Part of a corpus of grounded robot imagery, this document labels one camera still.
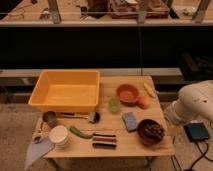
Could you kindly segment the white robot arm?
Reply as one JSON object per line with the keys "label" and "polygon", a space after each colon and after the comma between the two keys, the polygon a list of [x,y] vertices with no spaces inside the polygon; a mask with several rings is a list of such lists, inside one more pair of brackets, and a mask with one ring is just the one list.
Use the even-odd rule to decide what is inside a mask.
{"label": "white robot arm", "polygon": [[213,80],[186,85],[178,99],[164,109],[166,118],[174,125],[184,125],[198,116],[213,122]]}

